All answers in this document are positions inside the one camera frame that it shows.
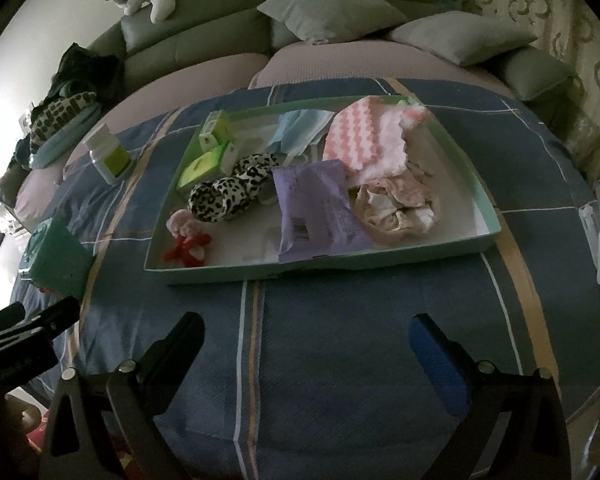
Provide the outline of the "red pink small plush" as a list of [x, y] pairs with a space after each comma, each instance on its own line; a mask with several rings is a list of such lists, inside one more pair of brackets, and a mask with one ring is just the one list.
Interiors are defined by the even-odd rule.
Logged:
[[166, 262], [179, 262], [184, 268], [199, 268], [206, 264], [206, 249], [212, 237], [189, 209], [179, 209], [170, 215], [166, 229], [174, 238], [174, 246], [164, 253]]

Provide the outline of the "leopard print fabric band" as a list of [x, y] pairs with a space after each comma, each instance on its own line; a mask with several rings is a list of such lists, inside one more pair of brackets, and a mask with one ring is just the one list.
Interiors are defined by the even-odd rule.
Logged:
[[277, 166], [277, 157], [272, 154], [243, 157], [228, 177], [196, 184], [189, 193], [189, 210], [204, 223], [233, 219], [268, 192], [273, 185], [273, 169]]

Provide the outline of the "purple wet wipes pack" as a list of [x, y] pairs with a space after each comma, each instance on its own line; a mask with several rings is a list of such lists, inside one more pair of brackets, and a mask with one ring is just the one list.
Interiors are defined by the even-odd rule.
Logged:
[[280, 209], [279, 262], [375, 247], [352, 210], [341, 160], [276, 167], [273, 180]]

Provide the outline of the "green small box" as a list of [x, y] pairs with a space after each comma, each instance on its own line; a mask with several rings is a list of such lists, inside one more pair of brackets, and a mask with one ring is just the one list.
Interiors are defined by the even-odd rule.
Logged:
[[204, 121], [198, 136], [201, 151], [207, 153], [233, 140], [234, 130], [227, 112], [225, 110], [211, 112]]

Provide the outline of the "blue face mask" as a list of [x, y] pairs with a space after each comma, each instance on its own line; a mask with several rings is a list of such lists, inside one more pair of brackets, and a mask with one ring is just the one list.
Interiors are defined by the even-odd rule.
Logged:
[[270, 154], [295, 158], [308, 146], [320, 142], [335, 113], [330, 110], [291, 110], [278, 118], [275, 132], [266, 144]]

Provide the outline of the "pink white zigzag cloth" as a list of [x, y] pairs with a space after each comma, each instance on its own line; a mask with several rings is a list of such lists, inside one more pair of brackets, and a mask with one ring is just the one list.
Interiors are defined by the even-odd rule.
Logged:
[[366, 96], [340, 110], [326, 136], [323, 159], [340, 160], [350, 188], [407, 170], [407, 136], [431, 117], [422, 104], [387, 104]]

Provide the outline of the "light green fabric item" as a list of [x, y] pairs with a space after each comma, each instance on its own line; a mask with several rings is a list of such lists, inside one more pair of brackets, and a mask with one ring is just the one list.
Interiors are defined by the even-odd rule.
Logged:
[[233, 173], [238, 159], [238, 151], [232, 142], [225, 142], [212, 148], [190, 162], [181, 172], [175, 191], [186, 197], [199, 183], [213, 182]]

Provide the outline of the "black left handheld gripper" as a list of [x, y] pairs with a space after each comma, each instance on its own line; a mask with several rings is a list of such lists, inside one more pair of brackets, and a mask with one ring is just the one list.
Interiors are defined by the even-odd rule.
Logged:
[[67, 297], [20, 324], [24, 307], [15, 302], [0, 311], [0, 394], [8, 393], [58, 362], [53, 341], [79, 321], [79, 300]]

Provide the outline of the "teal tissue pack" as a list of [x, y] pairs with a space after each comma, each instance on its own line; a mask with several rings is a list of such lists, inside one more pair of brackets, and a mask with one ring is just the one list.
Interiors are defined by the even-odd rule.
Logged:
[[61, 221], [49, 218], [31, 234], [18, 274], [38, 289], [81, 299], [93, 261], [92, 252]]

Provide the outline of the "blue plaid tablecloth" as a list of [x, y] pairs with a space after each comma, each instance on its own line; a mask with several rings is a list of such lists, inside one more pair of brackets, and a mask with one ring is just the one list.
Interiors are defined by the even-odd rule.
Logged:
[[[149, 237], [196, 125], [212, 110], [414, 92], [474, 163], [503, 231], [479, 255], [263, 282], [170, 287], [144, 269]], [[469, 84], [333, 79], [242, 90], [126, 130], [134, 176], [110, 186], [86, 162], [46, 214], [97, 256], [76, 328], [56, 339], [83, 374], [141, 356], [186, 311], [206, 341], [158, 427], [218, 479], [416, 479], [455, 422], [407, 342], [428, 313], [506, 373], [549, 367], [568, 418], [600, 394], [600, 289], [580, 219], [594, 195], [528, 107]]]

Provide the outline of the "white capped green bottle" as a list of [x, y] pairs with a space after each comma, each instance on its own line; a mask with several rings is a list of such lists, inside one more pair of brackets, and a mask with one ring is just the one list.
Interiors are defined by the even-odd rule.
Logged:
[[99, 125], [84, 139], [92, 164], [108, 184], [120, 181], [132, 165], [132, 158], [105, 125]]

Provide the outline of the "shallow green white tray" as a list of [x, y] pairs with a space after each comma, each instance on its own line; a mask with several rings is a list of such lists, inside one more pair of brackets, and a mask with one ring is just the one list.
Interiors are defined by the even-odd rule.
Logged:
[[424, 235], [409, 235], [389, 247], [365, 252], [281, 262], [279, 206], [257, 205], [234, 220], [210, 224], [207, 231], [212, 243], [206, 263], [186, 268], [164, 258], [174, 245], [166, 220], [186, 204], [171, 184], [164, 194], [144, 269], [166, 284], [198, 284], [262, 280], [300, 271], [382, 268], [483, 252], [493, 244], [501, 225], [477, 171], [436, 118], [424, 125], [419, 139], [422, 162], [432, 173], [427, 183], [440, 205], [438, 222]]

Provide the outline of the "pink sofa seat cover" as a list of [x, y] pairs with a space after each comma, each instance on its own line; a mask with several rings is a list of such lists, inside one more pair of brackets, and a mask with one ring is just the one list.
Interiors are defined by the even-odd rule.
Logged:
[[52, 80], [63, 92], [94, 92], [102, 119], [114, 133], [174, 108], [237, 90], [336, 79], [396, 77], [474, 84], [511, 98], [514, 94], [482, 67], [458, 67], [416, 48], [386, 40], [307, 46], [291, 44], [273, 56], [241, 53], [179, 68], [136, 84], [131, 70], [112, 55], [87, 52]]

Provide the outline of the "pile of dark clothes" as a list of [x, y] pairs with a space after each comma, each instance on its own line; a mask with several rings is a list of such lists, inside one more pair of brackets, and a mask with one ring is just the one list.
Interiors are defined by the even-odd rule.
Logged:
[[50, 90], [32, 108], [27, 133], [0, 180], [0, 202], [12, 206], [33, 170], [49, 167], [76, 147], [99, 118], [124, 96], [124, 63], [72, 44], [62, 55]]

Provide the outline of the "light grey right cushion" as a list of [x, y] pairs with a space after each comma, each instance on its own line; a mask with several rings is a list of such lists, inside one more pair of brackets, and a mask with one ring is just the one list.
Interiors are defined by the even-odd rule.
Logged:
[[533, 32], [501, 18], [460, 11], [410, 21], [389, 32], [388, 38], [457, 66], [482, 63], [538, 39]]

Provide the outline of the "light grey cushion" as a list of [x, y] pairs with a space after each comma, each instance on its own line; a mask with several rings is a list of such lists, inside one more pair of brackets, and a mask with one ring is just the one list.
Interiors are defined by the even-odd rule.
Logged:
[[406, 23], [386, 0], [266, 0], [258, 10], [306, 44], [341, 44]]
[[460, 11], [410, 21], [389, 32], [388, 38], [457, 66], [482, 63], [538, 39], [533, 32], [501, 18]]

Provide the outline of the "grey green sofa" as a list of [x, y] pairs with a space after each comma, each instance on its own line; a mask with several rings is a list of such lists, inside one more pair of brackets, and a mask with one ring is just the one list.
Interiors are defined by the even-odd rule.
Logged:
[[[151, 82], [179, 68], [241, 53], [273, 56], [294, 42], [275, 32], [275, 22], [256, 6], [263, 0], [176, 0], [176, 9], [161, 24], [149, 12], [122, 18], [95, 39], [89, 49], [121, 58], [136, 84]], [[381, 32], [365, 40], [385, 40]], [[555, 101], [573, 82], [572, 68], [551, 55], [523, 47], [465, 66], [482, 67], [526, 103]]]

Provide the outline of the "patterned beige curtain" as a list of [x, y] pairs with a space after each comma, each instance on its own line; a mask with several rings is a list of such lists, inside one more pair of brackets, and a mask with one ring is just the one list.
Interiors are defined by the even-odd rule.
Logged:
[[574, 68], [557, 130], [577, 166], [600, 180], [600, 20], [591, 8], [584, 0], [463, 0], [463, 6], [530, 30], [535, 47]]

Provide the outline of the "light grey middle cushion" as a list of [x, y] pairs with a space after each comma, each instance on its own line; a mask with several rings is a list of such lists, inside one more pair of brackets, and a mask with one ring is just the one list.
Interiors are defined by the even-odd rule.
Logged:
[[306, 44], [341, 44], [406, 23], [386, 0], [266, 0], [258, 10]]

